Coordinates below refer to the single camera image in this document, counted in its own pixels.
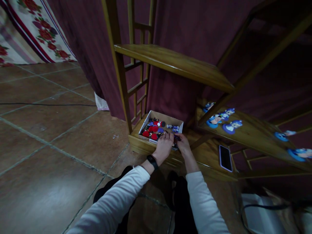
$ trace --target smartphone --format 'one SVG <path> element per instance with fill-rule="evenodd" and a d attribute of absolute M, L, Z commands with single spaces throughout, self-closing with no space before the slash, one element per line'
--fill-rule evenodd
<path fill-rule="evenodd" d="M 220 166 L 229 172 L 233 172 L 230 150 L 219 145 Z"/>

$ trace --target striped fabric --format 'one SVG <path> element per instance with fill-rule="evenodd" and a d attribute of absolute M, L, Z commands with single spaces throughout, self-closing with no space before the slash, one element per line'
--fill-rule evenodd
<path fill-rule="evenodd" d="M 0 66 L 77 61 L 46 0 L 0 0 Z"/>

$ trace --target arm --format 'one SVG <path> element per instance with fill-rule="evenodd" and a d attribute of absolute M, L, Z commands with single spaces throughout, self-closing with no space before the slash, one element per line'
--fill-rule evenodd
<path fill-rule="evenodd" d="M 152 154 L 158 166 L 169 156 L 173 141 L 173 134 L 158 139 Z M 113 234 L 153 171 L 153 165 L 147 160 L 133 168 L 94 203 L 67 234 Z"/>
<path fill-rule="evenodd" d="M 185 161 L 189 201 L 198 233 L 229 233 L 217 203 L 199 170 L 187 138 L 183 134 L 176 135 L 181 138 L 177 144 Z"/>

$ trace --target white long-sleeve shirt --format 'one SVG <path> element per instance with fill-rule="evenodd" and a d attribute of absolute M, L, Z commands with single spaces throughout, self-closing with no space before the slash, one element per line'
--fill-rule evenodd
<path fill-rule="evenodd" d="M 143 167 L 135 167 L 94 203 L 67 234 L 113 234 L 149 179 Z M 229 233 L 202 173 L 187 174 L 186 180 L 198 233 Z"/>

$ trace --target maroon curtain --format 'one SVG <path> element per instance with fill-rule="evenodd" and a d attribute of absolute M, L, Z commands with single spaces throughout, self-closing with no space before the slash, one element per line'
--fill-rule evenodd
<path fill-rule="evenodd" d="M 124 118 L 101 0 L 48 0 L 69 44 L 95 92 L 108 103 L 112 116 Z M 154 43 L 196 59 L 216 64 L 249 11 L 261 0 L 158 0 Z M 148 23 L 149 1 L 135 1 L 135 20 Z M 123 43 L 129 43 L 127 1 L 117 0 Z M 263 33 L 263 22 L 254 21 L 221 71 L 233 83 L 283 29 L 273 26 Z M 139 43 L 139 32 L 136 32 Z M 292 43 L 247 84 L 229 103 L 241 111 L 272 120 L 294 108 L 312 106 L 311 37 Z M 125 64 L 130 59 L 125 57 Z M 139 82 L 139 68 L 127 72 L 127 85 Z M 148 110 L 188 121 L 195 111 L 201 84 L 152 67 Z M 206 87 L 203 97 L 216 101 L 222 93 Z M 282 126 L 296 130 L 312 115 Z M 311 132 L 295 135 L 297 147 L 311 148 Z M 292 180 L 301 181 L 297 176 Z"/>

